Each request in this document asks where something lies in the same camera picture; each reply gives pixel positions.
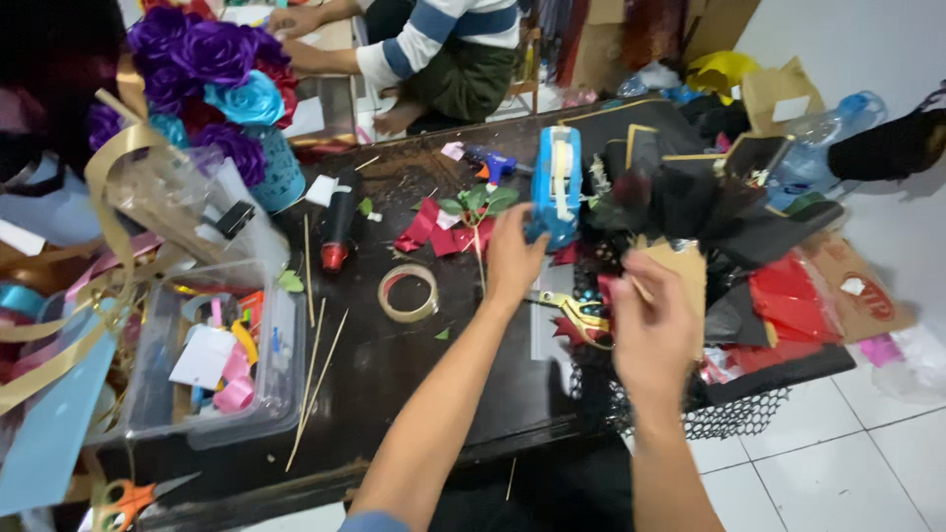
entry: roll of clear tape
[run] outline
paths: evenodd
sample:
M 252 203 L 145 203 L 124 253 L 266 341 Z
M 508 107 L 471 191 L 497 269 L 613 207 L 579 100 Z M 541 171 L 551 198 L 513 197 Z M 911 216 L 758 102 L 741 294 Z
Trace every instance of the roll of clear tape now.
M 407 276 L 420 277 L 427 281 L 430 285 L 430 296 L 427 298 L 427 302 L 415 310 L 396 310 L 388 302 L 388 294 L 391 292 L 394 283 Z M 384 313 L 388 314 L 388 317 L 397 323 L 420 321 L 438 310 L 437 279 L 434 278 L 430 270 L 419 264 L 402 264 L 388 272 L 381 279 L 381 283 L 377 285 L 377 302 L 381 304 Z

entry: scissors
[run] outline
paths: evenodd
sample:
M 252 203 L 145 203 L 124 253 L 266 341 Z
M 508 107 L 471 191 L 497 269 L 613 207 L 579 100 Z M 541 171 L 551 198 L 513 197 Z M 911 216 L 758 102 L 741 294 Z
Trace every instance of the scissors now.
M 528 301 L 534 301 L 540 305 L 548 305 L 550 307 L 558 307 L 561 309 L 562 312 L 565 313 L 565 317 L 569 318 L 571 323 L 575 325 L 575 328 L 578 329 L 578 333 L 581 334 L 582 340 L 584 340 L 590 346 L 597 347 L 605 351 L 614 349 L 614 346 L 606 346 L 599 342 L 602 337 L 610 334 L 611 332 L 607 319 L 587 313 L 587 310 L 592 308 L 602 308 L 604 303 L 601 301 L 588 301 L 587 303 L 581 303 L 579 301 L 575 301 L 575 299 L 570 295 L 540 290 L 533 290 L 526 293 L 525 298 Z
M 101 532 L 124 532 L 145 506 L 201 473 L 178 477 L 161 484 L 136 486 L 130 480 L 116 480 L 105 487 L 104 502 L 99 505 Z

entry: green fabric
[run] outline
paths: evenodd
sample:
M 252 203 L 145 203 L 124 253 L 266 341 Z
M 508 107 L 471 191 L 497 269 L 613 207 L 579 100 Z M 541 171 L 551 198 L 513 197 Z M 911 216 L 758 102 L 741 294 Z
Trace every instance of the green fabric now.
M 516 51 L 455 37 L 405 82 L 408 94 L 444 115 L 483 122 L 506 97 Z

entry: dark wooden table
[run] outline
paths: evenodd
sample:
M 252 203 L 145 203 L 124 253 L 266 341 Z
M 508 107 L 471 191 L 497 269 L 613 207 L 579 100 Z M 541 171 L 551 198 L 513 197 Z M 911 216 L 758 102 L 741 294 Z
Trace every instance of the dark wooden table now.
M 337 276 L 316 273 L 318 247 L 313 248 L 316 311 L 318 301 L 327 297 L 318 368 L 327 356 L 328 340 L 342 315 L 346 309 L 351 312 L 324 378 L 319 409 L 307 424 L 292 469 L 284 472 L 294 429 L 203 452 L 191 450 L 181 437 L 135 443 L 131 455 L 139 484 L 202 471 L 200 477 L 166 496 L 164 505 L 169 509 L 142 524 L 148 529 L 233 528 L 339 501 L 348 489 L 356 488 L 401 406 L 449 346 L 449 342 L 434 336 L 450 328 L 455 337 L 478 303 L 475 256 L 463 253 L 435 259 L 429 245 L 413 252 L 412 257 L 436 276 L 440 310 L 418 323 L 404 325 L 390 320 L 377 303 L 378 282 L 403 263 L 392 257 L 387 246 L 410 224 L 414 216 L 411 205 L 435 190 L 435 197 L 455 195 L 476 181 L 466 162 L 451 161 L 439 154 L 440 149 L 451 141 L 483 144 L 531 164 L 543 127 L 587 112 L 588 108 L 569 109 L 420 135 L 362 147 L 305 167 L 311 182 L 321 173 L 330 175 L 379 155 L 362 173 L 365 193 L 384 221 L 367 222 L 359 217 L 354 235 L 359 249 Z M 528 179 L 517 176 L 508 185 L 527 192 Z M 302 202 L 274 218 L 293 250 L 304 249 L 306 213 L 313 224 L 312 237 L 318 242 L 314 224 L 320 209 Z M 293 252 L 290 268 L 305 270 L 301 251 Z M 554 364 L 530 360 L 529 319 L 523 305 L 499 348 L 461 461 L 494 459 L 580 432 L 575 407 L 560 391 Z M 311 329 L 307 356 L 314 336 Z M 828 347 L 813 357 L 768 368 L 726 385 L 699 386 L 693 406 L 723 404 L 852 367 L 847 351 Z M 99 455 L 110 478 L 129 474 L 128 449 L 104 450 Z

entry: artificial flower bouquet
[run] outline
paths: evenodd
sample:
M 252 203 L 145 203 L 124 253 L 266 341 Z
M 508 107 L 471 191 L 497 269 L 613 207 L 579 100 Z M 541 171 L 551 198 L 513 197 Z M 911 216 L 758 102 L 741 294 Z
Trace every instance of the artificial flower bouquet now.
M 299 198 L 305 178 L 277 129 L 292 123 L 299 80 L 265 29 L 157 6 L 131 27 L 128 45 L 144 79 L 148 122 L 171 145 L 219 147 L 267 210 Z M 88 127 L 97 151 L 123 125 L 118 113 L 97 104 Z

